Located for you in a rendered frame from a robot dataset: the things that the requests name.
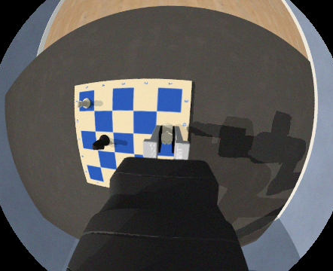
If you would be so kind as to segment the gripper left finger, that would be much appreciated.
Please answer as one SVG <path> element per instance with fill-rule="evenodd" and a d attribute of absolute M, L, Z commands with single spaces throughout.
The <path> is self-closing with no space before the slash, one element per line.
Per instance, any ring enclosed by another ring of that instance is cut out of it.
<path fill-rule="evenodd" d="M 150 139 L 144 139 L 142 142 L 143 157 L 156 158 L 161 149 L 162 125 L 156 125 Z"/>

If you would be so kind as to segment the white pawn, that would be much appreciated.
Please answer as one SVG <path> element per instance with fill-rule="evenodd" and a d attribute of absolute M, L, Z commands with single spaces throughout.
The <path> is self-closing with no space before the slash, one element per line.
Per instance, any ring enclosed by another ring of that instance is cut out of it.
<path fill-rule="evenodd" d="M 90 100 L 88 98 L 84 99 L 83 101 L 76 102 L 76 107 L 89 108 L 90 107 Z"/>

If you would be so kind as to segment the white rook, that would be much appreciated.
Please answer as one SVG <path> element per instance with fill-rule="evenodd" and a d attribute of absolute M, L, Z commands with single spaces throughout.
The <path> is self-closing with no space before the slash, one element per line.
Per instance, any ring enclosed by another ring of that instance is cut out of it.
<path fill-rule="evenodd" d="M 170 145 L 173 140 L 173 125 L 170 123 L 165 123 L 162 126 L 161 141 L 163 144 Z"/>

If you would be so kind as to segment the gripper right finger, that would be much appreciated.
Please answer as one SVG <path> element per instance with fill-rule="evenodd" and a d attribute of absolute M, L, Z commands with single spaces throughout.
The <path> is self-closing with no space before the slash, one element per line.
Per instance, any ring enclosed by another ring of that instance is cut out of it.
<path fill-rule="evenodd" d="M 173 126 L 172 154 L 174 160 L 188 160 L 189 141 L 183 141 L 179 126 Z"/>

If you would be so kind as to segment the blue and cream chessboard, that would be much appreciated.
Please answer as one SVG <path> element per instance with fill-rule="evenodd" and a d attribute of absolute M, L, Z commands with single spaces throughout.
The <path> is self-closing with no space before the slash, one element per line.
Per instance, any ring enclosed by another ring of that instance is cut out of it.
<path fill-rule="evenodd" d="M 192 81 L 126 79 L 75 86 L 75 126 L 87 183 L 109 187 L 110 177 L 126 157 L 143 157 L 142 142 L 156 125 L 179 126 L 188 140 Z M 90 107 L 76 107 L 88 98 Z M 93 150 L 107 135 L 109 145 Z"/>

